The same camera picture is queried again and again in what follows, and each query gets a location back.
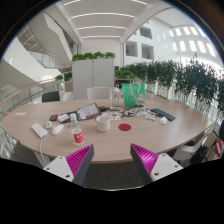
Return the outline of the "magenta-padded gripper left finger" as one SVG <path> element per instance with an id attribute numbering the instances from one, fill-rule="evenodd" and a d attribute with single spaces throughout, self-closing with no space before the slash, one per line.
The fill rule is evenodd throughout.
<path id="1" fill-rule="evenodd" d="M 81 186 L 93 156 L 94 146 L 88 145 L 67 157 L 58 156 L 44 170 Z"/>

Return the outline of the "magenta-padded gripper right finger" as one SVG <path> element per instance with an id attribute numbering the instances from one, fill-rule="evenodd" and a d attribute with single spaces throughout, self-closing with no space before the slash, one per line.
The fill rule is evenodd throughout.
<path id="1" fill-rule="evenodd" d="M 136 144 L 131 144 L 130 154 L 144 185 L 159 180 L 182 169 L 168 154 L 160 155 Z"/>

